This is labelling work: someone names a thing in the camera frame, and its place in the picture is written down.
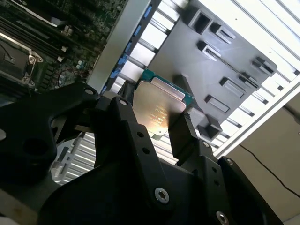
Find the screw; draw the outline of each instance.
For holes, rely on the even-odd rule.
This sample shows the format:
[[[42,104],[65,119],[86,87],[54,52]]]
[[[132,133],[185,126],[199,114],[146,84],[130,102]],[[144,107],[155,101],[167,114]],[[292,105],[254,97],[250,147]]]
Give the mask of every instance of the screw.
[[[229,163],[229,165],[233,165],[233,161],[231,159],[228,158],[226,161]]]
[[[204,144],[204,146],[205,146],[206,148],[209,148],[209,147],[210,147],[210,145],[209,145],[207,142],[203,142],[203,144]]]
[[[93,95],[94,94],[94,92],[92,90],[90,90],[90,89],[86,89],[85,93],[87,93],[89,95]]]
[[[218,221],[222,224],[222,225],[229,225],[229,220],[227,219],[227,217],[225,216],[224,213],[218,211],[216,213],[217,219]]]
[[[6,138],[6,133],[4,130],[0,129],[0,141],[3,141]]]
[[[161,187],[156,188],[154,194],[156,199],[162,204],[167,204],[170,200],[168,192]]]
[[[124,100],[120,100],[120,103],[122,104],[122,105],[127,105],[127,102],[126,101],[124,101]]]

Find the motherboard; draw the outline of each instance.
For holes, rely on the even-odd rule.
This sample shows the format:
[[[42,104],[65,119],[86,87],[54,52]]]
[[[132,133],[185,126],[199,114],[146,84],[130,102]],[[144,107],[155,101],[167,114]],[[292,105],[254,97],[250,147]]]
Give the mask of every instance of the motherboard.
[[[87,81],[126,0],[0,0],[0,76],[34,92]]]

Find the silver metal frame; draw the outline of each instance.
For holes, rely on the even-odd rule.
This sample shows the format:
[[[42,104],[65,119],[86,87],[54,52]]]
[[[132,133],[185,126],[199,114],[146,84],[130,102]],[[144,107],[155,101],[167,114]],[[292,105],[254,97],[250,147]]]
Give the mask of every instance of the silver metal frame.
[[[126,48],[150,0],[128,0],[107,44],[98,58],[88,85],[100,92]]]

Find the black cable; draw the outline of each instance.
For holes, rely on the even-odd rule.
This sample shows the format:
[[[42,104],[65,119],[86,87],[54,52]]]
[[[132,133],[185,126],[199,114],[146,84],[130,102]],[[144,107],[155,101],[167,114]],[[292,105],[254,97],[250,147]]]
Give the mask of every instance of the black cable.
[[[5,51],[6,55],[8,55],[11,60],[13,60],[13,57],[10,56],[8,51],[5,49],[5,47],[1,43],[0,43],[0,47]]]
[[[286,190],[288,190],[289,192],[291,192],[292,194],[294,194],[295,196],[297,196],[298,198],[300,198],[300,195],[299,194],[297,194],[296,192],[294,192],[293,190],[291,190],[291,189],[289,189],[282,181],[281,181],[281,179],[279,179],[279,177],[275,174],[275,173],[273,173],[272,172],[272,170],[270,170],[267,166],[265,166],[257,157],[256,157],[256,155],[253,153],[253,152],[251,152],[250,150],[248,150],[247,148],[245,148],[243,145],[241,145],[240,144],[240,146],[244,149],[244,150],[246,150],[247,152],[249,152],[267,171],[269,171],[278,181],[279,181],[279,183],[286,189]]]

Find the black plastic bracket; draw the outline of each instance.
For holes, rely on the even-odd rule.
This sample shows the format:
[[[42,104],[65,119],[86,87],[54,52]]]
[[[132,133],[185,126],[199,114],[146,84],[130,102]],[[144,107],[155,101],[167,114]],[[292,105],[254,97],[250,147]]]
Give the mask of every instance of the black plastic bracket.
[[[0,157],[4,159],[1,180],[31,183],[45,177],[57,155],[56,132],[61,130],[57,139],[65,140],[65,132],[74,130],[77,115],[94,107],[98,98],[88,85],[75,83],[1,107],[0,129],[5,134],[0,141]],[[53,123],[63,115],[67,119]]]

